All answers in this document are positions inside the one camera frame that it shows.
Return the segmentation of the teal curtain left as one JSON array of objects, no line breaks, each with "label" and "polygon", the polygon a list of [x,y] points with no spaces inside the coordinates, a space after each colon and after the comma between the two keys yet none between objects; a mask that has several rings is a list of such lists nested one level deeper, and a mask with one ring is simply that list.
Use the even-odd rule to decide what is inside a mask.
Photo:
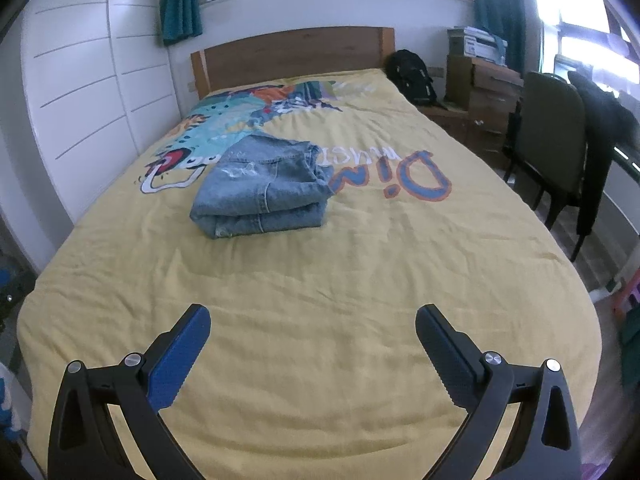
[{"label": "teal curtain left", "polygon": [[203,33],[198,0],[160,0],[160,24],[165,46]]}]

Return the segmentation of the black garment on chair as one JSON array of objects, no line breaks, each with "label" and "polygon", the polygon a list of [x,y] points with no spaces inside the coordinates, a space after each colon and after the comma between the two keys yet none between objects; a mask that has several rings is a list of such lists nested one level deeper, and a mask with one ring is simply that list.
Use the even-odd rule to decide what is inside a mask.
[{"label": "black garment on chair", "polygon": [[639,124],[613,93],[603,91],[577,70],[569,72],[568,79],[585,107],[587,151],[576,232],[588,236],[596,221],[614,146],[634,142]]}]

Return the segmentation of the dark green chair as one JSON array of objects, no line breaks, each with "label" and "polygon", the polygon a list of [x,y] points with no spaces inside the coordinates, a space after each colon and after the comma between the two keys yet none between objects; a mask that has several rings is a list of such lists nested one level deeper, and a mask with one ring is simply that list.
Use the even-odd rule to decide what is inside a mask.
[{"label": "dark green chair", "polygon": [[586,162],[585,107],[578,91],[552,74],[524,77],[518,128],[503,147],[506,175],[518,168],[538,186],[534,204],[550,196],[544,220],[551,229],[561,211],[577,207]]}]

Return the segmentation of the white wardrobe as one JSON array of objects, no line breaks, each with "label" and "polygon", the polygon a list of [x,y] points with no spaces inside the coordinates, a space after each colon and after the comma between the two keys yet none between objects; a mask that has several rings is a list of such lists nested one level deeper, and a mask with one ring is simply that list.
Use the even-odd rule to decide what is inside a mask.
[{"label": "white wardrobe", "polygon": [[160,0],[28,0],[1,43],[1,218],[32,270],[179,117]]}]

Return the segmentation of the wooden drawer cabinet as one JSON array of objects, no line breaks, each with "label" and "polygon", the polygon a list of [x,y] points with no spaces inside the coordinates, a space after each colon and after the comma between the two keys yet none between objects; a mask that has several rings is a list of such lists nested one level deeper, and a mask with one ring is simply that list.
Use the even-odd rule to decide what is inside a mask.
[{"label": "wooden drawer cabinet", "polygon": [[447,56],[446,100],[466,111],[464,144],[492,168],[506,166],[502,147],[523,87],[520,74],[510,68],[482,58]]}]

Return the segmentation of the white printer boxes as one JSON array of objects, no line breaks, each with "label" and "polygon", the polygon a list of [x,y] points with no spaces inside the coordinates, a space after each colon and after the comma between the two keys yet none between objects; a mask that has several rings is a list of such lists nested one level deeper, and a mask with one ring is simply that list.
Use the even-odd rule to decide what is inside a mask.
[{"label": "white printer boxes", "polygon": [[508,43],[483,29],[458,26],[447,30],[449,54],[481,58],[500,66],[506,66]]}]

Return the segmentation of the low wooden nightstand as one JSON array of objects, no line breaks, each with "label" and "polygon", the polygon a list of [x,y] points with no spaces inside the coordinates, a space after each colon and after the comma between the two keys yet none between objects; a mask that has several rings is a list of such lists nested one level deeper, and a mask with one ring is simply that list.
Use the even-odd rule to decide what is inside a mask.
[{"label": "low wooden nightstand", "polygon": [[469,118],[465,110],[446,110],[439,106],[419,106],[418,110],[492,169],[505,170],[508,166],[502,151],[506,138],[503,132],[489,128],[480,119]]}]

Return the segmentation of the blue denim jacket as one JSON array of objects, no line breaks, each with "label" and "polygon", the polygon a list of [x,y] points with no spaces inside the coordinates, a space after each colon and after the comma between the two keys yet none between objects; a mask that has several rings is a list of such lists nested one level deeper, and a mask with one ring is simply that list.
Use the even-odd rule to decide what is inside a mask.
[{"label": "blue denim jacket", "polygon": [[320,146],[250,134],[222,154],[195,195],[190,219],[226,238],[322,226],[334,168]]}]

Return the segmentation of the teal curtain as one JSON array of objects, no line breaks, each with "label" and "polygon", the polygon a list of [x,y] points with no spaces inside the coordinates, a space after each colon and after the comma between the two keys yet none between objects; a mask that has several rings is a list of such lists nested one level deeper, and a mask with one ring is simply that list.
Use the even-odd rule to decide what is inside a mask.
[{"label": "teal curtain", "polygon": [[160,0],[160,24],[165,46],[203,33],[198,0]]},{"label": "teal curtain", "polygon": [[474,0],[475,26],[506,40],[506,66],[521,73],[525,64],[524,0]]}]

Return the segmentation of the yellow printed bed cover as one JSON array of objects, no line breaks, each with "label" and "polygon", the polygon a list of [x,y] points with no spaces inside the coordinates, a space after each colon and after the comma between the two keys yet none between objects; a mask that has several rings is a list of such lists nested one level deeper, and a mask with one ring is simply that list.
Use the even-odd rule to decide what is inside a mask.
[{"label": "yellow printed bed cover", "polygon": [[[318,146],[326,216],[213,240],[194,197],[261,131]],[[464,416],[416,336],[424,304],[512,363],[558,360],[578,418],[598,376],[596,312],[548,229],[379,70],[213,94],[76,222],[17,323],[38,463],[66,364],[115,364],[190,304],[212,331],[164,419],[209,479],[422,477]]]}]

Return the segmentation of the wooden headboard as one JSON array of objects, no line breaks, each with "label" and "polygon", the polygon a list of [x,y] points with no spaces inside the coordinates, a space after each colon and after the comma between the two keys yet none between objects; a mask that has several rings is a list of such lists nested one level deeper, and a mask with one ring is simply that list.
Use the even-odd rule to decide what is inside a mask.
[{"label": "wooden headboard", "polygon": [[332,26],[272,32],[191,54],[198,96],[224,88],[314,74],[381,68],[396,50],[395,29]]}]

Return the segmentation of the teal curtain right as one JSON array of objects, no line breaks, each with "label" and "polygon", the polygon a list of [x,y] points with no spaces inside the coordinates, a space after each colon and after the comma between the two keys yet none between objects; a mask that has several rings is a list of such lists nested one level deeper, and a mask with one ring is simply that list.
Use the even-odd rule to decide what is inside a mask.
[{"label": "teal curtain right", "polygon": [[521,73],[525,64],[524,0],[474,0],[475,26],[506,40],[506,66]]}]

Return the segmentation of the black backpack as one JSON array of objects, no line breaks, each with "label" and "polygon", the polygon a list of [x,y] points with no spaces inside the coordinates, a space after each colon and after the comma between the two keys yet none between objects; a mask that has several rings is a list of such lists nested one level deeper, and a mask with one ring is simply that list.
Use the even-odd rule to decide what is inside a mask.
[{"label": "black backpack", "polygon": [[433,78],[419,55],[406,49],[397,50],[386,58],[384,72],[411,104],[436,104],[437,94],[433,87]]}]

